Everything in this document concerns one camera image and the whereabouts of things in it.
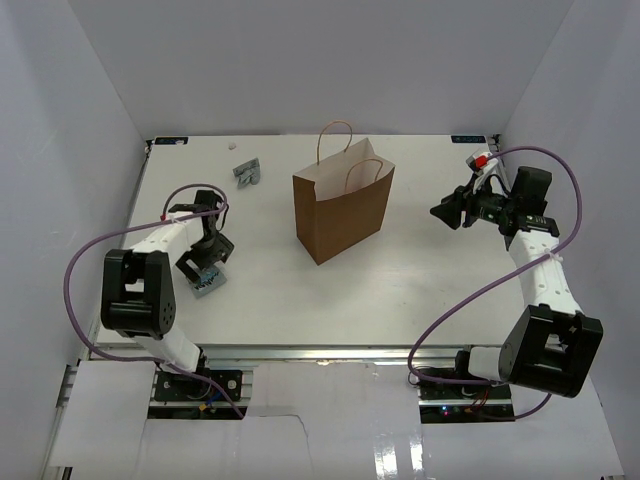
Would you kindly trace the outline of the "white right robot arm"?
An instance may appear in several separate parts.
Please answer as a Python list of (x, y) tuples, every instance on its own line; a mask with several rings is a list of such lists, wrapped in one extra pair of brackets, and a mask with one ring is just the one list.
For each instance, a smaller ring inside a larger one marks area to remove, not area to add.
[(521, 167), (512, 188), (496, 193), (490, 183), (495, 165), (474, 167), (468, 184), (430, 212), (452, 229), (477, 220), (497, 225), (521, 271), (524, 311), (501, 346), (471, 346), (457, 355), (452, 388), (472, 399), (493, 381), (573, 398), (599, 348), (602, 324), (582, 312), (553, 251), (560, 242), (556, 221), (545, 214), (551, 173)]

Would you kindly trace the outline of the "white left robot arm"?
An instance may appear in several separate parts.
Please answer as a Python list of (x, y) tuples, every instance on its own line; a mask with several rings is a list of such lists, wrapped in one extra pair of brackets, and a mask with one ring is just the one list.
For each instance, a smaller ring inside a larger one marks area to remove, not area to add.
[(221, 232), (229, 206), (225, 196), (202, 185), (190, 203), (164, 206), (163, 224), (128, 249), (104, 259), (100, 319), (104, 329), (134, 340), (161, 365), (180, 370), (177, 387), (199, 399), (211, 387), (203, 350), (176, 325), (173, 274), (201, 298), (226, 282), (219, 268), (234, 244)]

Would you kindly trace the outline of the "grey snack packet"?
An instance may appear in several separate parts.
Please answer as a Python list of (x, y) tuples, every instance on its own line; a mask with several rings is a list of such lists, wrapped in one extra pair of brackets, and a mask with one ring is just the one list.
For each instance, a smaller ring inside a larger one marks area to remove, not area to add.
[(261, 180), (261, 167), (258, 157), (244, 162), (232, 170), (237, 180), (237, 188), (243, 189), (249, 185), (257, 185)]

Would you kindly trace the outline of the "grey Himalaya mints packet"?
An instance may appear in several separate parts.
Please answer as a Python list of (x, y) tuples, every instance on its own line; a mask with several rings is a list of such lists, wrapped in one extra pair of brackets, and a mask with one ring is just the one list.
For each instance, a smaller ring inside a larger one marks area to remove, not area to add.
[(191, 291), (196, 298), (202, 298), (227, 282), (224, 272), (217, 266), (212, 266), (199, 272), (199, 278), (191, 283)]

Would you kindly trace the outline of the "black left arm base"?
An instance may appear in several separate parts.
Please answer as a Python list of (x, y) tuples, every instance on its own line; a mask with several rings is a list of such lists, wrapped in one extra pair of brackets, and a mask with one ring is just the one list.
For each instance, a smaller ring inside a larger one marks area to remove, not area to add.
[[(215, 381), (234, 402), (241, 399), (243, 372), (241, 370), (211, 370), (203, 375)], [(209, 383), (177, 373), (161, 371), (157, 374), (153, 399), (157, 402), (224, 401), (220, 392)]]

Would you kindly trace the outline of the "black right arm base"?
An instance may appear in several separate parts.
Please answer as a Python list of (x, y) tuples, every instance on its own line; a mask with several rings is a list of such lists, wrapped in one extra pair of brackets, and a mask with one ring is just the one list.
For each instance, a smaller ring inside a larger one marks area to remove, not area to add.
[(515, 416), (508, 386), (433, 383), (413, 373), (408, 383), (417, 390), (423, 425), (509, 422)]

